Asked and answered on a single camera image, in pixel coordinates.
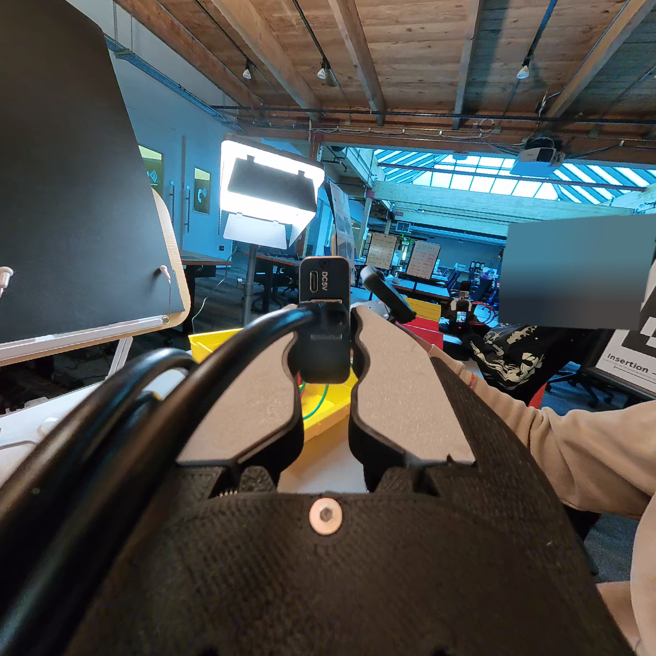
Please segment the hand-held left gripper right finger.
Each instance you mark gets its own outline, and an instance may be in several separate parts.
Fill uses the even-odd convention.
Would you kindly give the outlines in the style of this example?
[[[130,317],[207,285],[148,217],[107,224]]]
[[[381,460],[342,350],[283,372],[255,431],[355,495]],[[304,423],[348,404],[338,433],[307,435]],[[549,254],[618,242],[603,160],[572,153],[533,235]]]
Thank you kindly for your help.
[[[349,446],[365,468],[475,463],[472,448],[429,354],[381,354],[359,339],[352,310],[354,364]]]

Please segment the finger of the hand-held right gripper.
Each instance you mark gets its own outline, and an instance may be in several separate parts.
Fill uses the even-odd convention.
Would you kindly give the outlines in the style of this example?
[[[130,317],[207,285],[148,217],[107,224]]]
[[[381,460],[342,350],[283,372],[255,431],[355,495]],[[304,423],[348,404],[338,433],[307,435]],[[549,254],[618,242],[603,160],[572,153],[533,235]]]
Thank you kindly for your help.
[[[374,353],[383,351],[399,355],[422,348],[430,354],[432,345],[396,323],[393,311],[382,301],[357,303],[357,328],[359,339]]]

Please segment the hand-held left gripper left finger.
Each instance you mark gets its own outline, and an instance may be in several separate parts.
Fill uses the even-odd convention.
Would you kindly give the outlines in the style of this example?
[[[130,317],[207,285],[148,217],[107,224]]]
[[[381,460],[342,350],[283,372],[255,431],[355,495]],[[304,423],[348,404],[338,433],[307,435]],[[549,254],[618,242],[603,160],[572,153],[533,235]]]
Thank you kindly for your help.
[[[196,428],[182,466],[289,466],[304,445],[300,396],[289,368],[296,339],[285,335],[251,362]]]

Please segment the red plastic bin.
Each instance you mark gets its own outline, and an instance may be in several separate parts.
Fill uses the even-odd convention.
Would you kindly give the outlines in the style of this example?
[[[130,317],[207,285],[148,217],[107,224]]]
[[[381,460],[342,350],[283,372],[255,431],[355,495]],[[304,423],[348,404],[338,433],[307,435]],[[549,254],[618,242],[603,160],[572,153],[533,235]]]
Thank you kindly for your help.
[[[444,335],[439,329],[439,323],[415,317],[405,324],[396,320],[396,325],[408,333],[426,353],[434,349],[443,351]]]

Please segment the yellow plastic bin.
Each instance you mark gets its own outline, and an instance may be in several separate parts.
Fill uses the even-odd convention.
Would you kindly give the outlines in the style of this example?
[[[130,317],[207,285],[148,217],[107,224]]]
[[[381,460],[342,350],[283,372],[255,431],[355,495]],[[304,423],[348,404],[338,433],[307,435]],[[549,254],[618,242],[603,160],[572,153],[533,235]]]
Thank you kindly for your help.
[[[242,328],[189,335],[191,355],[202,362]],[[307,384],[299,386],[304,421],[304,440],[309,441],[349,416],[352,389],[357,381],[353,372],[342,384]]]
[[[439,303],[427,302],[409,297],[404,297],[404,300],[416,313],[417,317],[439,323],[441,319],[441,305]]]

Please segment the black ethernet adapter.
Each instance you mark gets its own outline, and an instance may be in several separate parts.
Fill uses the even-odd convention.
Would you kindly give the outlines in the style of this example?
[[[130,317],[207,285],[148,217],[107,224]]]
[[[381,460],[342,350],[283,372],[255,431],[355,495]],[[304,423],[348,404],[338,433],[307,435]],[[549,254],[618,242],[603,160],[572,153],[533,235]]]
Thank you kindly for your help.
[[[308,257],[299,269],[299,307],[313,311],[294,347],[301,378],[337,384],[350,375],[350,265],[342,257]]]

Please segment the person's right forearm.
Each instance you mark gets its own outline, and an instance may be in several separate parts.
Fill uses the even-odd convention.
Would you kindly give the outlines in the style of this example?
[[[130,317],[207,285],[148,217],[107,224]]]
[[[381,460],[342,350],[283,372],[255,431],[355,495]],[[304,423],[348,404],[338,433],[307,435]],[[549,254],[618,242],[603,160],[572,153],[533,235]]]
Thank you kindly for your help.
[[[613,411],[536,409],[489,386],[441,349],[440,358],[510,427],[576,510],[655,522],[655,402]]]

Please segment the standing whiteboard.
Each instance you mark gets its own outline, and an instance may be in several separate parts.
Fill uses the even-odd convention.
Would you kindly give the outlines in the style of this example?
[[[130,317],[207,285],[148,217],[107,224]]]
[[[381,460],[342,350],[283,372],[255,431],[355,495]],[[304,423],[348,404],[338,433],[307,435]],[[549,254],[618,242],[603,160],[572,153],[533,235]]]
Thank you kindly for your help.
[[[381,271],[388,271],[396,250],[398,238],[395,235],[374,232],[365,259],[365,265]]]
[[[429,280],[439,260],[441,246],[427,241],[415,241],[406,268],[406,277]]]

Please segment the printed display banner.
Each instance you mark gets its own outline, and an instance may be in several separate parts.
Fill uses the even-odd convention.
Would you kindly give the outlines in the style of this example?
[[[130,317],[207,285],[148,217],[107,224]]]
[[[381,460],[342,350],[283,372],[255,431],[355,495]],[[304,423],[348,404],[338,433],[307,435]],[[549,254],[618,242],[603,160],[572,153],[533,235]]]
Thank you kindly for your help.
[[[350,266],[355,262],[355,239],[349,205],[349,197],[333,181],[329,182],[332,200],[332,212],[335,224],[336,254],[349,261]]]

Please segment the studio light panel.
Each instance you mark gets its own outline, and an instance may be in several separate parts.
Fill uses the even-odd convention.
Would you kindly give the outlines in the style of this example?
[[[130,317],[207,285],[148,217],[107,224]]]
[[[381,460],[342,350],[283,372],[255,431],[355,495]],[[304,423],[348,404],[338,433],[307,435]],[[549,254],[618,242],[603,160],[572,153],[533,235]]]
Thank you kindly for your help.
[[[325,168],[301,155],[228,134],[220,147],[220,209],[224,238],[249,245],[243,325],[251,321],[259,246],[288,248],[316,216]]]

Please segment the wooden office table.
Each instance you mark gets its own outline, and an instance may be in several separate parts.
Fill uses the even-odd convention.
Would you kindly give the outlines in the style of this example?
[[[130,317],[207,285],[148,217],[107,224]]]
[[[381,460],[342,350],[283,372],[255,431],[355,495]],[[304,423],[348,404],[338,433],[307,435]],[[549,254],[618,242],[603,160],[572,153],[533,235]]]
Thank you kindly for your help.
[[[180,250],[180,258],[184,267],[231,267],[229,259],[217,258],[187,250]]]

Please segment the black office chair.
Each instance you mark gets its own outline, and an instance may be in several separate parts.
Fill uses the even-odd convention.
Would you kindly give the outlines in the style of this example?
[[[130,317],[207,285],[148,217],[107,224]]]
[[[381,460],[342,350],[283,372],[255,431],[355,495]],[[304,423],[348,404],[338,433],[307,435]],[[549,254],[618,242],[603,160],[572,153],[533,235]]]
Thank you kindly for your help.
[[[545,393],[565,391],[563,386],[568,386],[572,390],[583,390],[586,397],[585,405],[590,409],[599,409],[602,404],[609,406],[614,401],[612,389],[606,383],[586,373],[578,364],[568,363],[557,370],[546,383]]]

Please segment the ceiling projector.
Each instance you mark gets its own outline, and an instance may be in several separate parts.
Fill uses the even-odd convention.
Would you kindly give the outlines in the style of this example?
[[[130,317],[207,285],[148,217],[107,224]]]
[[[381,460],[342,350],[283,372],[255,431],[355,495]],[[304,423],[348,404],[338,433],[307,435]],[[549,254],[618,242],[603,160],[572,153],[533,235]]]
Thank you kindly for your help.
[[[515,176],[547,178],[565,160],[563,141],[559,138],[538,136],[527,140],[517,155],[510,174]]]

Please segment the framed marker sign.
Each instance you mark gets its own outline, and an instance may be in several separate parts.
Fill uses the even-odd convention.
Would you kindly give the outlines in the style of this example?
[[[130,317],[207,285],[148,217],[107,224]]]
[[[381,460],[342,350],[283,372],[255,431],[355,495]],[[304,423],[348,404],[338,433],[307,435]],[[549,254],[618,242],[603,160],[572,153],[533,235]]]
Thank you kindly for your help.
[[[612,331],[594,367],[655,397],[655,318],[642,319],[637,331]]]

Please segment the green wall poster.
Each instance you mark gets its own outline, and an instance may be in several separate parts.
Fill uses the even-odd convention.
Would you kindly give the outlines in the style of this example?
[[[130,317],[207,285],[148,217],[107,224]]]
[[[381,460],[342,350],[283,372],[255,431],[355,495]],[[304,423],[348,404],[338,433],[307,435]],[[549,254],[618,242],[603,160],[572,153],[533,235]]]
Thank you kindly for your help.
[[[163,154],[141,144],[138,148],[153,190],[163,197]]]
[[[194,167],[193,171],[193,210],[204,215],[210,214],[211,173]]]

